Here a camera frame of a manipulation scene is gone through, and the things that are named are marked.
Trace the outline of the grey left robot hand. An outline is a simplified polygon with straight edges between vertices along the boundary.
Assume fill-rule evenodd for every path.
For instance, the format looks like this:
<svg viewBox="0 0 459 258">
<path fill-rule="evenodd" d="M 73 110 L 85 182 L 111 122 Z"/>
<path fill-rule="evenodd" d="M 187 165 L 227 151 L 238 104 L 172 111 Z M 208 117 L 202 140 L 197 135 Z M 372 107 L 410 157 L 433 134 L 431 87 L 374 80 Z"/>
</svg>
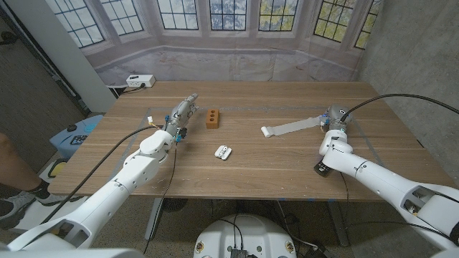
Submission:
<svg viewBox="0 0 459 258">
<path fill-rule="evenodd" d="M 190 117 L 197 111 L 195 100 L 198 94 L 194 93 L 180 102 L 171 112 L 171 115 L 162 130 L 175 136 L 182 128 L 185 128 Z"/>
</svg>

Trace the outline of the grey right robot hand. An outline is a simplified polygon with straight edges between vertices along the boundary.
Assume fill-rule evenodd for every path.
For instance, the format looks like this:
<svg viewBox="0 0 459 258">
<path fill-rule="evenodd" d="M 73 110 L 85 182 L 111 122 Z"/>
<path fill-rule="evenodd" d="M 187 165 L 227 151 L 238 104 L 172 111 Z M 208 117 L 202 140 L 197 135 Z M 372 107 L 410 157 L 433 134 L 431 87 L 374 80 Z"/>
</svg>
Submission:
<svg viewBox="0 0 459 258">
<path fill-rule="evenodd" d="M 347 131 L 347 125 L 353 116 L 348 115 L 349 109 L 338 104 L 332 104 L 325 113 L 319 117 L 321 130 L 327 133 L 329 130 Z"/>
</svg>

